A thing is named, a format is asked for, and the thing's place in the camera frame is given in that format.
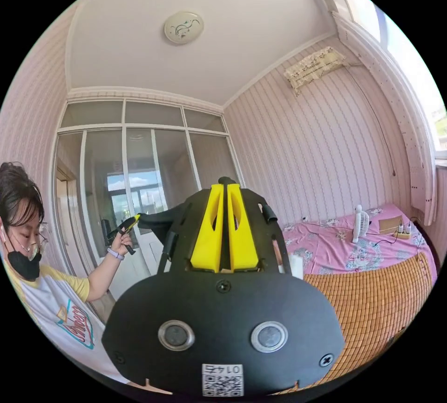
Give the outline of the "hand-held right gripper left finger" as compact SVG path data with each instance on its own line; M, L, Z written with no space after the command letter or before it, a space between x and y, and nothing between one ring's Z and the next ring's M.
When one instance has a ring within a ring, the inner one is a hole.
M219 271L223 236L223 211L224 186L215 184L211 187L190 259L193 268Z

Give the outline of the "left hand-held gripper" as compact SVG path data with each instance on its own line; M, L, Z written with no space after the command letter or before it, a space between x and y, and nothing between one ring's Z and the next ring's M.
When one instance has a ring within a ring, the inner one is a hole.
M129 233L129 232L131 232L131 230L133 229L133 227L134 227L135 225L138 224L138 221L139 221L139 219L140 219L140 216L141 216L141 214L138 213L138 214L136 214L135 216L126 219L126 220L125 220L124 222L122 222L119 226L117 226L116 229L110 231L110 232L107 234L106 238L107 238L107 241L108 241L108 243L109 243L108 252L111 252L113 255L118 255L117 253L115 253L114 251L112 251L112 250L110 249L110 246L111 246L111 244L112 244L112 242L113 242L114 237L116 236L116 234L117 234L118 232L121 232L121 233Z

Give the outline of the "person's left hand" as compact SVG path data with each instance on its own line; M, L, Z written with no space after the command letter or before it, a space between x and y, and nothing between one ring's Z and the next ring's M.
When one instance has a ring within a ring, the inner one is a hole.
M133 252L133 243L129 233L118 232L113 239L110 249L115 253L125 256Z

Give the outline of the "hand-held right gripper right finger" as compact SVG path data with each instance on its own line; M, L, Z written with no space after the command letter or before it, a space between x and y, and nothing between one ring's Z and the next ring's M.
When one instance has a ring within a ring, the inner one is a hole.
M227 186L227 211L231 271L257 270L259 259L238 184Z

